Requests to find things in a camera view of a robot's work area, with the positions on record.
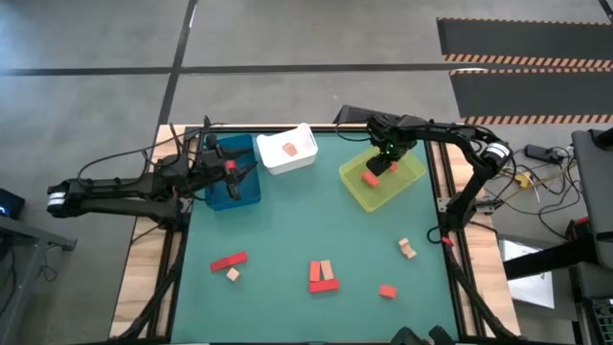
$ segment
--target green table surface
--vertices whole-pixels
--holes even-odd
[[[194,203],[173,343],[389,341],[403,326],[426,337],[435,325],[457,339],[443,252],[425,237],[437,225],[429,174],[366,213],[338,169],[368,142],[315,138],[313,165],[271,175],[259,164],[260,203],[218,212]],[[427,167],[422,142],[413,153]],[[402,238],[417,257],[402,256]],[[211,273],[212,261],[240,250],[249,259],[236,282],[227,269]],[[311,294],[309,263],[326,259],[340,288]],[[397,298],[379,296],[380,285],[397,287]]]

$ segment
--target white paper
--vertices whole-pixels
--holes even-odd
[[[526,245],[511,241],[503,241],[504,260],[533,254],[540,251]],[[552,272],[545,272],[534,276],[509,281],[512,299],[536,304],[538,306],[554,308],[554,285]]]

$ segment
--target blue bin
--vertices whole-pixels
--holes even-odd
[[[219,144],[226,149],[251,149],[251,152],[239,157],[237,167],[245,167],[256,161],[256,153],[253,151],[253,138],[250,134],[237,135],[234,137],[219,139]],[[207,188],[205,192],[206,204],[215,211],[227,210],[239,206],[245,206],[260,202],[260,180],[258,169],[254,168],[247,174],[238,187],[240,200],[232,200],[226,189],[226,182],[221,181]]]

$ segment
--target red rectangular block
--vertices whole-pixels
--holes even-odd
[[[217,261],[211,263],[211,272],[217,272],[223,268],[229,267],[231,265],[240,264],[247,261],[247,253],[243,250],[238,252],[237,254],[233,254],[227,256],[225,258],[221,258]]]
[[[333,290],[338,290],[338,281],[336,279],[313,282],[308,284],[308,292],[310,293],[326,292]]]
[[[397,289],[392,286],[380,286],[379,287],[379,294],[387,298],[396,298],[396,291]]]
[[[310,262],[310,273],[308,274],[308,280],[310,282],[319,282],[320,272],[321,272],[320,262]]]

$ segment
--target wooden table frame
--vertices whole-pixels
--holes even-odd
[[[294,128],[296,125],[221,125],[213,126],[212,132],[256,131],[275,132]],[[178,135],[188,128],[199,126],[175,126]],[[311,125],[314,132],[334,132],[336,125]],[[342,131],[363,131],[363,124],[341,125]],[[156,143],[171,138],[168,126],[160,126]],[[472,176],[472,168],[464,160],[462,152],[455,146],[429,143],[426,146],[430,179],[436,197],[449,197],[456,191],[461,191]],[[155,148],[152,160],[156,161],[175,153],[175,144],[170,141]],[[491,226],[491,217],[477,215],[473,218],[485,225]],[[154,226],[150,219],[137,218],[133,238]],[[486,301],[489,308],[500,319],[502,324],[514,334],[519,334],[519,326],[511,300],[511,293],[498,248],[496,235],[484,228],[470,224],[464,233],[451,234],[454,246],[454,256],[469,280],[476,283],[477,290]],[[125,331],[139,315],[149,297],[153,294],[160,280],[168,273],[179,250],[184,249],[185,241],[182,234],[153,231],[130,246],[125,265],[124,278],[118,296],[110,336],[117,336]],[[470,336],[491,336],[491,330],[484,325],[476,310],[468,301],[467,295],[455,281],[450,278],[450,291],[454,303],[460,341],[468,340]],[[156,327],[143,330],[141,337],[154,337],[160,334],[170,340],[174,308],[178,295],[178,287],[171,287],[164,296],[156,312]]]

